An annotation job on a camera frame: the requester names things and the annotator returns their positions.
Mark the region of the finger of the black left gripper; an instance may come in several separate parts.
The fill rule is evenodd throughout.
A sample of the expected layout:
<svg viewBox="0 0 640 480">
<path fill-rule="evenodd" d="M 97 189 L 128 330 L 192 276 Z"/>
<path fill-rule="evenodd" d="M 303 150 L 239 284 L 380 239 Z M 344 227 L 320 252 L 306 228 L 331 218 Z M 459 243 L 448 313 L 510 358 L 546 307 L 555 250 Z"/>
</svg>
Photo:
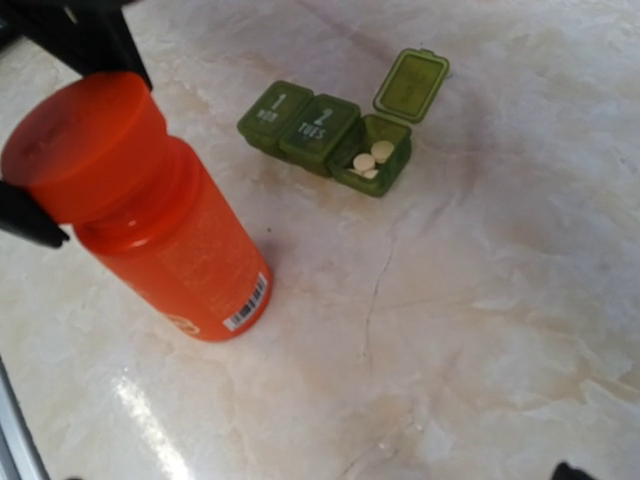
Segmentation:
<svg viewBox="0 0 640 480">
<path fill-rule="evenodd" d="M 69 235 L 23 189 L 1 181 L 1 230 L 58 249 Z"/>
<path fill-rule="evenodd" d="M 1 19 L 82 76 L 133 72 L 151 79 L 123 9 L 130 0 L 3 1 Z"/>
</svg>

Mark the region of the red cylindrical can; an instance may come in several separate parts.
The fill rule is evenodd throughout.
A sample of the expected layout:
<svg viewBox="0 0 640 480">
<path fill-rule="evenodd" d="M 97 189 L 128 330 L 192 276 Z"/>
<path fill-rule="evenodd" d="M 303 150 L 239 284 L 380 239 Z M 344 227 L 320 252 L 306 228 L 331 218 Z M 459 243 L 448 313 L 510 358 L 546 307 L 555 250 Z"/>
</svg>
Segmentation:
<svg viewBox="0 0 640 480">
<path fill-rule="evenodd" d="M 1 175 L 186 335 L 226 341 L 264 312 L 267 263 L 140 76 L 93 74 L 42 101 Z"/>
</svg>

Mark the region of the green pill organizer box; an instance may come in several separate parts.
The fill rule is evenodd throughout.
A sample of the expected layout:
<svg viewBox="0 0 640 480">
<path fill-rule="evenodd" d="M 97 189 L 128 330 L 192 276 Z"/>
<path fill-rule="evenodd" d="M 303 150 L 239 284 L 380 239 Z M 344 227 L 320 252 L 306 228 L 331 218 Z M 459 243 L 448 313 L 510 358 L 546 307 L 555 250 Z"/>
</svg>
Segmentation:
<svg viewBox="0 0 640 480">
<path fill-rule="evenodd" d="M 268 156 L 379 198 L 408 164 L 412 128 L 426 117 L 449 69 L 449 61 L 432 51 L 401 51 L 370 114 L 347 100 L 276 81 L 237 129 Z"/>
</svg>

